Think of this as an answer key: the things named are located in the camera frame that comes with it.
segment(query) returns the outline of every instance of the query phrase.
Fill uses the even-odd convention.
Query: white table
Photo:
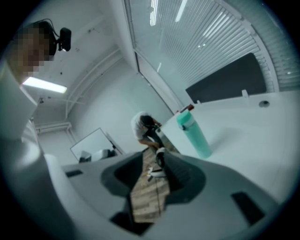
[[[263,100],[270,106],[260,108]],[[287,200],[300,170],[300,91],[196,104],[191,113],[211,147],[207,161],[238,171],[279,203]],[[182,155],[199,158],[177,116],[163,133]]]

